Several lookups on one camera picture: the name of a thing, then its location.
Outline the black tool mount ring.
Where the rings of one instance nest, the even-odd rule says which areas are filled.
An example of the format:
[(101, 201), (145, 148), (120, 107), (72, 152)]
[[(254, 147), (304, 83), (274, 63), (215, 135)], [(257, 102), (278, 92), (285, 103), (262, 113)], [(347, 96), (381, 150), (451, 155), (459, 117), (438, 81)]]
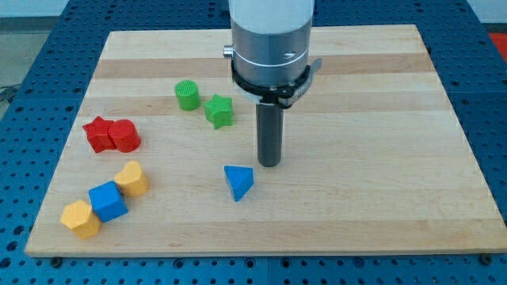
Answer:
[(307, 64), (302, 75), (287, 85), (263, 87), (247, 82), (242, 78), (231, 62), (231, 77), (237, 91), (256, 105), (279, 106), (290, 108), (309, 90), (314, 74), (322, 67), (322, 59), (317, 58), (312, 64)]

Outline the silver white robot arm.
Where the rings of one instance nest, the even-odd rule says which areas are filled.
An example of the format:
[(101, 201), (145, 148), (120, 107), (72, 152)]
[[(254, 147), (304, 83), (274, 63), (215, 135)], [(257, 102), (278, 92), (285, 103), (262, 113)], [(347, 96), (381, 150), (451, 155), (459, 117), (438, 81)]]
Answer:
[(256, 105), (257, 159), (280, 163), (284, 110), (310, 88), (321, 59), (310, 63), (314, 0), (230, 0), (231, 61), (238, 90)]

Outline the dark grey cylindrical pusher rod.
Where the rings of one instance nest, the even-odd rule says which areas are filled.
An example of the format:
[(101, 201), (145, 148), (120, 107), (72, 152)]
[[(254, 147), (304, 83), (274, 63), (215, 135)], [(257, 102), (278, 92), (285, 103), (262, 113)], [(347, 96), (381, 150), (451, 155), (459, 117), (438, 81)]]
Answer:
[(256, 106), (257, 118), (257, 159), (265, 167), (280, 163), (284, 111), (278, 105)]

